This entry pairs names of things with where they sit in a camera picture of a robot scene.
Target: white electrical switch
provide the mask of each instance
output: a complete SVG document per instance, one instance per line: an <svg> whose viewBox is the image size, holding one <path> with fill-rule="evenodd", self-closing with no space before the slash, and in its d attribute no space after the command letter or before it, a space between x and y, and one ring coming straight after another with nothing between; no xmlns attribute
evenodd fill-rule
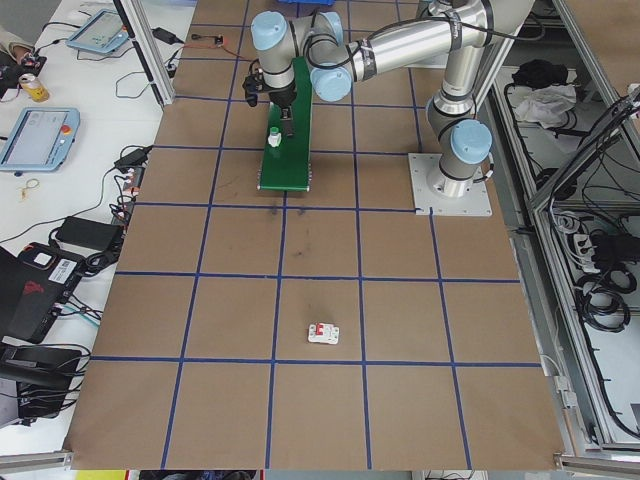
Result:
<svg viewBox="0 0 640 480"><path fill-rule="evenodd" d="M327 343L336 345L340 329L332 323L312 323L309 325L309 341L311 343Z"/></svg>

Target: black power adapter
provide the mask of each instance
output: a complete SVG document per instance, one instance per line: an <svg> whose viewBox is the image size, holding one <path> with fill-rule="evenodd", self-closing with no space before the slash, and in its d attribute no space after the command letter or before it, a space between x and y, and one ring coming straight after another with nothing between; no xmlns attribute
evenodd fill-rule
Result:
<svg viewBox="0 0 640 480"><path fill-rule="evenodd" d="M148 160L149 152L153 149L153 145L148 147L138 147L135 150L120 157L119 160L113 162L113 166L125 173L130 167L139 167Z"/></svg>
<svg viewBox="0 0 640 480"><path fill-rule="evenodd" d="M162 27L152 29L151 33L153 33L155 38L161 42L168 43L169 45L173 45L174 43L184 43L184 41L180 40L175 33L165 30Z"/></svg>
<svg viewBox="0 0 640 480"><path fill-rule="evenodd" d="M94 222L85 218L67 217L60 228L52 233L55 234L55 240L62 243L103 252L120 246L123 228L119 225Z"/></svg>

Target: white cloth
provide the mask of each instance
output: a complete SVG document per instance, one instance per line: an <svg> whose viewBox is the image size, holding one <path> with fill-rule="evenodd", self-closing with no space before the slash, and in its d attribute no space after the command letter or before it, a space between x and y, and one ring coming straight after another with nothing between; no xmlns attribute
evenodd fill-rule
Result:
<svg viewBox="0 0 640 480"><path fill-rule="evenodd" d="M534 90L514 111L519 122L538 122L542 128L559 127L566 123L565 112L576 104L573 85L552 85Z"/></svg>
<svg viewBox="0 0 640 480"><path fill-rule="evenodd" d="M11 58L17 61L14 53L13 47L20 46L28 48L29 50L33 50L33 45L29 42L25 42L19 36L14 35L11 32L7 32L2 25L0 25L0 52L8 53L11 55Z"/></svg>

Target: green conveyor belt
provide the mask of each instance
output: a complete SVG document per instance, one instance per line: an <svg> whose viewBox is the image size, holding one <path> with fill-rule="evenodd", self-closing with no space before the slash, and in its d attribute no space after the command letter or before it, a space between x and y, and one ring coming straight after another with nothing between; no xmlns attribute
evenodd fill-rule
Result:
<svg viewBox="0 0 640 480"><path fill-rule="evenodd" d="M266 138L271 127L280 125L280 107L269 107L269 122L265 133L264 155L260 172L261 190L309 190L309 149L311 145L311 80L304 58L293 60L298 95L293 102L293 137L282 136L278 147L272 147Z"/></svg>

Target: metal plate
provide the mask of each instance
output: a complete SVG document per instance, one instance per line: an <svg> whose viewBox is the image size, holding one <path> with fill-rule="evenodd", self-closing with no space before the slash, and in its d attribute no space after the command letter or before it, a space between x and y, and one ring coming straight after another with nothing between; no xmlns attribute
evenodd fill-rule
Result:
<svg viewBox="0 0 640 480"><path fill-rule="evenodd" d="M434 193L427 186L427 173L431 168L438 168L440 154L410 153L409 169L411 172L411 187L413 189L413 204L417 215L434 215L445 217L490 217L491 204L487 188L483 183L474 183L462 198L444 198ZM482 175L480 169L476 174Z"/></svg>

